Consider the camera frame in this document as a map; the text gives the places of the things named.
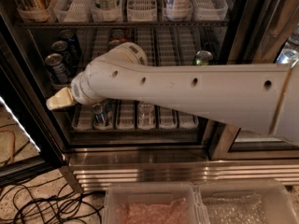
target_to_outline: beverage cooler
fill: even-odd
[[[263,88],[273,86],[264,96],[258,91],[258,103],[271,100],[267,97],[275,89],[280,91],[268,77],[275,77],[277,70],[284,72],[287,66],[270,63],[276,62],[286,46],[296,49],[288,39],[299,22],[297,0],[190,0],[183,17],[164,0],[118,0],[111,10],[99,8],[97,0],[36,0],[43,8],[28,7],[27,0],[0,1],[0,96],[39,150],[36,157],[1,167],[2,187],[56,168],[77,192],[106,189],[119,182],[275,178],[285,185],[299,183],[299,146],[251,129],[262,125],[268,116],[264,106],[250,113],[253,118],[248,114],[249,127],[231,122],[239,111],[234,104],[238,99],[232,94],[248,92],[243,78],[244,83],[252,79],[253,89],[263,76]],[[71,36],[63,41],[65,33]],[[52,54],[57,51],[53,44],[58,42],[60,49],[71,38],[78,39],[74,50],[67,50],[73,63],[67,63],[66,49],[58,50],[64,65],[58,76],[58,65],[53,63],[59,58]],[[139,65],[127,57],[132,67],[142,66],[149,74],[151,69],[164,71],[161,80],[171,77],[167,74],[171,69],[215,69],[213,82],[198,77],[191,83],[199,90],[219,87],[219,99],[213,103],[204,100],[203,110],[198,104],[199,112],[189,114],[179,109],[184,98],[163,106],[163,102],[144,102],[140,95],[136,95],[140,99],[121,93],[116,96],[111,90],[111,96],[106,91],[108,99],[101,103],[49,110],[49,98],[69,88],[71,79],[88,63],[97,57],[104,61],[108,51],[113,59],[110,50],[125,44],[132,45],[132,53],[142,49],[146,54],[138,58]],[[196,62],[205,66],[194,66]],[[221,84],[221,76],[234,67],[238,73],[231,79],[240,82],[231,92]],[[262,78],[258,73],[255,77],[251,67],[264,68]],[[113,77],[121,75],[111,72]],[[140,85],[149,83],[149,77],[141,78]],[[223,97],[229,97],[228,104],[235,108],[225,114],[227,119],[217,115],[226,110]],[[194,98],[192,105],[197,105],[196,101]],[[208,112],[209,107],[216,115]]]

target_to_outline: floor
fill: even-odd
[[[0,167],[35,155],[35,147],[0,105]],[[299,186],[286,188],[299,215]],[[0,224],[102,223],[104,195],[76,194],[59,170],[54,170],[21,185],[0,189]]]

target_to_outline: robotic arm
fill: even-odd
[[[299,68],[290,64],[146,66],[124,43],[91,61],[49,109],[106,98],[144,101],[299,145]]]

